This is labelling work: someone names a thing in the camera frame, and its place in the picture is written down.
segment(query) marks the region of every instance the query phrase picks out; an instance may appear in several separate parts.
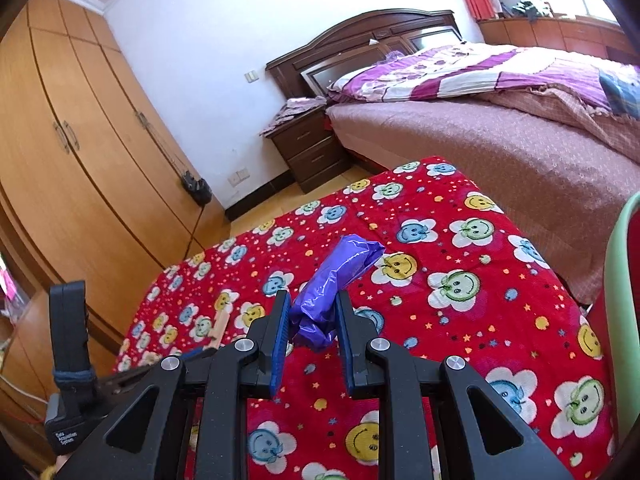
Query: floral smiley tablecloth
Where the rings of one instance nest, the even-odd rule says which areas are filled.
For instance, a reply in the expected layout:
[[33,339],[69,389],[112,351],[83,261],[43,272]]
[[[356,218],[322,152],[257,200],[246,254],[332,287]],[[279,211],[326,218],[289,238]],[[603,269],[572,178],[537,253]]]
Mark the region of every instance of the floral smiley tablecloth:
[[[386,247],[348,287],[357,314],[415,356],[463,356],[574,478],[600,473],[613,437],[597,337],[499,206],[438,157],[351,184],[165,270],[116,370],[207,344],[217,310],[231,314],[224,344],[245,336],[276,292],[295,297],[345,234]],[[377,478],[377,402],[347,397],[336,344],[319,354],[289,351],[278,396],[248,403],[250,478]],[[197,431],[195,424],[187,479]]]

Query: nightstand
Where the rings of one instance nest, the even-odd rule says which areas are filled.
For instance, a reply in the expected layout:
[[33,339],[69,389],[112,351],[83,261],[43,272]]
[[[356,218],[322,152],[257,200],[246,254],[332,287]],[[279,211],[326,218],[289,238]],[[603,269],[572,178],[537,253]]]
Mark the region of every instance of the nightstand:
[[324,129],[324,107],[314,108],[267,134],[303,192],[321,186],[351,167],[335,134]]

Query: purple and white quilt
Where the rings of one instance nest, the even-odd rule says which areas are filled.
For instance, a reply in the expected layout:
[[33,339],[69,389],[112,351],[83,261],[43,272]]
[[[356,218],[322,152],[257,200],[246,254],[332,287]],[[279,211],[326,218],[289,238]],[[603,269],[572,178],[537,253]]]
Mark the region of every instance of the purple and white quilt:
[[600,70],[638,81],[634,66],[576,52],[462,43],[356,70],[334,82],[329,91],[357,101],[396,102],[546,86],[610,110]]

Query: triangular cutout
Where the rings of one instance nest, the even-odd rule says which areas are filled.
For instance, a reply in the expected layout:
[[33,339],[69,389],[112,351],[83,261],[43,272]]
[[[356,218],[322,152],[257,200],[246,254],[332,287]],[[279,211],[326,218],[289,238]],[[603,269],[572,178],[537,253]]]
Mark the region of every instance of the triangular cutout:
[[107,446],[117,447],[130,453],[139,453],[145,443],[146,430],[158,399],[158,387],[149,388],[130,406],[120,421],[105,437]]
[[478,422],[484,449],[488,454],[497,455],[508,449],[522,446],[524,439],[521,434],[479,388],[469,388],[467,394]]

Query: bed frame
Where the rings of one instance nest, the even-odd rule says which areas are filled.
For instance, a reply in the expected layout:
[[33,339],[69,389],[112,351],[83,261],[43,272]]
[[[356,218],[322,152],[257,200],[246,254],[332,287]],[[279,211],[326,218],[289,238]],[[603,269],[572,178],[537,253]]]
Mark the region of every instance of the bed frame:
[[325,96],[333,81],[392,50],[411,54],[461,40],[452,10],[372,10],[338,23],[266,69],[287,98]]

